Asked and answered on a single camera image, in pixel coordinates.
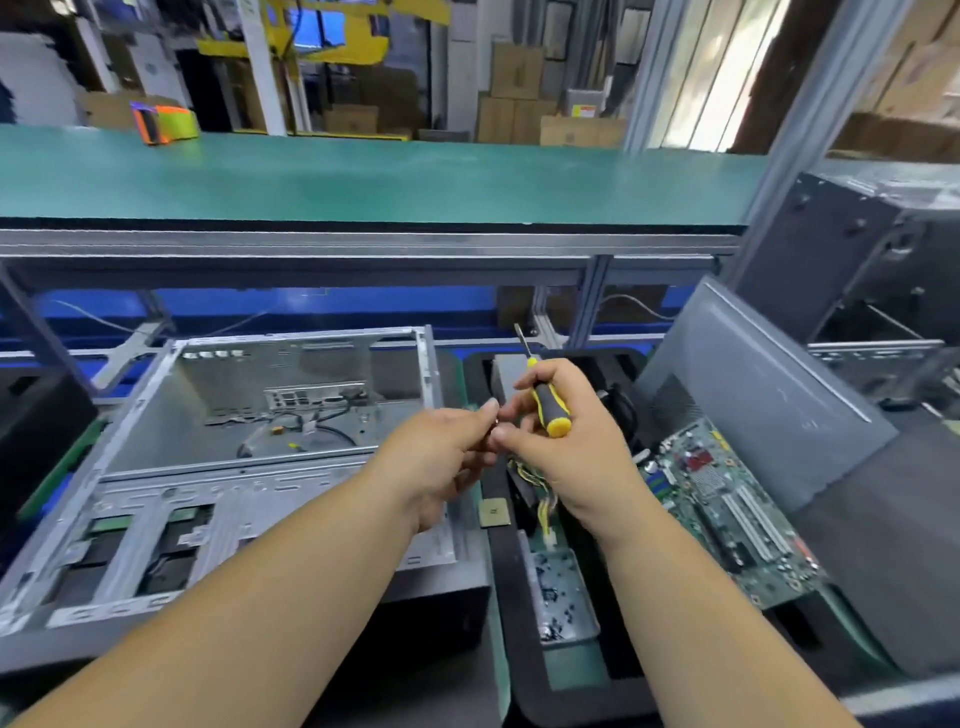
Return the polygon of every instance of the motherboard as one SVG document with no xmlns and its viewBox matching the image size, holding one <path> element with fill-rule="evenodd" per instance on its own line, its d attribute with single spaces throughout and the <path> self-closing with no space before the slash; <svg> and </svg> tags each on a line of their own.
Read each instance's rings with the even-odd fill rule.
<svg viewBox="0 0 960 728">
<path fill-rule="evenodd" d="M 815 591 L 824 570 L 707 418 L 641 466 L 650 490 L 758 609 Z"/>
</svg>

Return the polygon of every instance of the wall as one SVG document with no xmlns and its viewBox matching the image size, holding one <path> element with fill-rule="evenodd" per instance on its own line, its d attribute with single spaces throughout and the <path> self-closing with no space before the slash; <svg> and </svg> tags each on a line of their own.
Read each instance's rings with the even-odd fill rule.
<svg viewBox="0 0 960 728">
<path fill-rule="evenodd" d="M 17 124 L 80 126 L 77 82 L 46 36 L 0 33 L 0 81 Z"/>
<path fill-rule="evenodd" d="M 477 118 L 477 5 L 452 3 L 446 44 L 446 127 L 474 134 Z"/>
</svg>

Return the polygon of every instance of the screwdriver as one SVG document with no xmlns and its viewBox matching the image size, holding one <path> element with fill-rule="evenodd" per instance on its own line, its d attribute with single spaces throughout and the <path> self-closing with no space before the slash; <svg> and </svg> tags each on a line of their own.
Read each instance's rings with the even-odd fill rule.
<svg viewBox="0 0 960 728">
<path fill-rule="evenodd" d="M 527 344 L 526 337 L 520 329 L 520 324 L 514 324 L 514 331 L 523 344 L 523 349 L 527 352 L 527 367 L 537 366 L 540 361 L 534 357 L 530 351 L 530 345 Z M 533 388 L 534 400 L 537 402 L 537 414 L 540 417 L 540 424 L 550 437 L 564 437 L 570 431 L 572 422 L 570 421 L 570 410 L 557 394 L 553 384 L 545 381 L 538 382 Z"/>
</svg>

